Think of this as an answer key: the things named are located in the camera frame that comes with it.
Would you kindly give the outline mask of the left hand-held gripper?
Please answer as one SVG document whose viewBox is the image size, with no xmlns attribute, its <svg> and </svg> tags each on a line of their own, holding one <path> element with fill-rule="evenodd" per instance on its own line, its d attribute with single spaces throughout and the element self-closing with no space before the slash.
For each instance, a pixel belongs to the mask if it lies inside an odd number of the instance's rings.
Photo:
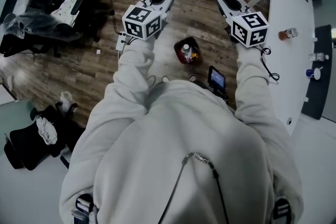
<svg viewBox="0 0 336 224">
<path fill-rule="evenodd" d="M 124 32 L 140 40 L 158 39 L 167 25 L 167 13 L 175 0 L 143 0 L 130 5 L 122 17 Z"/>
</svg>

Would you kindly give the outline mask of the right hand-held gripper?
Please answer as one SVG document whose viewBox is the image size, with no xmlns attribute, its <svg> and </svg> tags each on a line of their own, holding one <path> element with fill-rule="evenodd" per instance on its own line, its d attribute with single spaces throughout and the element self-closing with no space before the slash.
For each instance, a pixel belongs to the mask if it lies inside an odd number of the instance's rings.
<svg viewBox="0 0 336 224">
<path fill-rule="evenodd" d="M 262 45 L 268 37 L 269 24 L 261 12 L 254 12 L 244 0 L 215 0 L 222 16 L 228 17 L 230 35 L 246 48 Z"/>
</svg>

